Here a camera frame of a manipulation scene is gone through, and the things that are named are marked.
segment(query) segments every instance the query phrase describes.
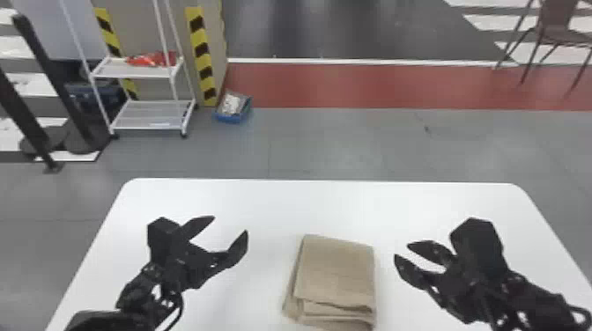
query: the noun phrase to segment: metal chair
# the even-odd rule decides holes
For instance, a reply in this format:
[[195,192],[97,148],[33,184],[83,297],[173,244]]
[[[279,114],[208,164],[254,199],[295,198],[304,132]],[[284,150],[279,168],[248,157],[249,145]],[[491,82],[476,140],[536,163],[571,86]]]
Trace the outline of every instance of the metal chair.
[[[588,52],[588,56],[582,64],[580,71],[578,72],[578,76],[573,81],[572,88],[574,88],[580,82],[581,75],[588,67],[588,63],[592,57],[592,37],[586,35],[585,33],[579,33],[569,28],[569,24],[572,20],[572,17],[574,16],[575,8],[579,0],[538,1],[541,4],[541,10],[536,26],[531,27],[520,36],[512,50],[505,55],[502,61],[505,61],[507,58],[509,58],[530,33],[536,34],[537,38],[535,48],[532,50],[529,62],[524,69],[524,73],[522,74],[522,79],[520,81],[521,83],[524,83],[541,44],[552,45],[552,48],[541,58],[540,63],[543,63],[544,60],[546,60],[549,55],[551,55],[559,46],[590,48],[590,52]],[[528,12],[531,5],[532,1],[529,1],[525,13]],[[515,31],[517,31],[522,21],[523,17],[521,17],[520,21],[518,22],[518,26],[516,27]]]

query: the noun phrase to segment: white floor stripe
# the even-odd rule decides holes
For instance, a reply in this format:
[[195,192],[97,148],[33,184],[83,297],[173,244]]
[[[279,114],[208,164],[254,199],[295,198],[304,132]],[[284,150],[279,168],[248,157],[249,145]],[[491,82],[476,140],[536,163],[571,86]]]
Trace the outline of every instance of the white floor stripe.
[[[49,153],[51,157],[58,162],[92,162],[99,156],[98,151],[94,151],[90,154],[76,155],[69,151],[52,151]],[[40,157],[35,158],[35,162],[42,162],[43,159]]]
[[[502,48],[506,46],[505,42],[496,42],[498,47]],[[523,42],[512,54],[512,57],[520,64],[527,63],[530,58],[530,54],[535,46],[534,42]],[[551,49],[550,45],[541,45],[535,57],[535,63],[543,57],[547,51]],[[589,50],[585,48],[557,48],[551,56],[544,61],[547,64],[577,64],[581,65],[586,59]]]
[[[464,15],[479,30],[513,31],[518,19],[517,15]],[[521,31],[526,31],[537,24],[538,17],[528,16],[524,19]],[[572,18],[571,27],[583,33],[592,32],[592,17]]]
[[[231,57],[230,63],[268,63],[268,64],[350,64],[350,65],[425,65],[455,67],[491,67],[495,61],[446,61],[446,60],[372,60],[372,59],[309,59],[309,58],[259,58]],[[515,66],[506,62],[504,66]]]
[[21,97],[56,97],[57,93],[45,74],[41,73],[7,73],[8,80]]
[[33,52],[29,49],[25,39],[21,36],[0,37],[0,59],[34,59]]
[[[37,121],[42,127],[62,126],[68,119],[63,117],[38,117]],[[0,118],[0,152],[20,151],[19,143],[23,139],[23,134],[10,118]],[[95,151],[85,155],[75,155],[69,151],[52,151],[49,153],[55,161],[64,162],[89,162],[94,161],[99,152]],[[36,162],[41,162],[41,158],[35,158]]]
[[[446,0],[451,6],[468,6],[468,7],[518,7],[524,8],[527,0]],[[535,0],[532,8],[540,7],[539,2]],[[578,3],[578,8],[592,8],[591,5],[583,1]]]
[[0,24],[5,26],[12,25],[12,15],[16,14],[17,11],[11,8],[0,8]]
[[[39,117],[37,121],[42,127],[64,125],[68,119],[63,117]],[[0,151],[20,151],[19,143],[23,139],[19,127],[10,118],[0,121]]]

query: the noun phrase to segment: white table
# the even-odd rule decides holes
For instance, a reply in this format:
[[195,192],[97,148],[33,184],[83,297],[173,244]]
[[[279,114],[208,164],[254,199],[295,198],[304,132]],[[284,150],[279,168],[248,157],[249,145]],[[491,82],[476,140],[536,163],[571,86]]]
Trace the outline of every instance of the white table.
[[110,310],[148,261],[146,226],[214,215],[194,243],[224,249],[247,229],[247,255],[199,291],[186,291],[174,331],[302,330],[281,312],[300,239],[316,233],[374,246],[378,331],[489,330],[464,326],[398,276],[393,254],[427,262],[405,245],[449,233],[468,217],[492,220],[511,268],[572,305],[592,289],[534,203],[510,184],[275,180],[133,180],[123,188],[48,325],[63,331],[78,310]]

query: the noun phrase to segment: folded cloth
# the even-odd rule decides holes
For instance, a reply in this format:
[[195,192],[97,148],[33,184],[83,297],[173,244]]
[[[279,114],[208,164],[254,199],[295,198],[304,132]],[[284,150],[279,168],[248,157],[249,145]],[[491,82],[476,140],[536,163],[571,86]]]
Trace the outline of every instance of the folded cloth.
[[369,331],[375,324],[374,250],[306,235],[290,277],[284,313],[329,331]]

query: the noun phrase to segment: wire shelf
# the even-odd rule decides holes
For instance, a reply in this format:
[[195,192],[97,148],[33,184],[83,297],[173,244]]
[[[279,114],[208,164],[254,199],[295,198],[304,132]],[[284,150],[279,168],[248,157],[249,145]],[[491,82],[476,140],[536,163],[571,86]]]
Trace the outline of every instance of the wire shelf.
[[168,67],[141,67],[127,64],[124,58],[108,56],[103,59],[92,71],[95,78],[169,78],[177,76],[179,68],[183,65],[183,57],[177,58],[175,66],[171,67],[169,76]]
[[185,129],[194,100],[128,100],[111,129]]

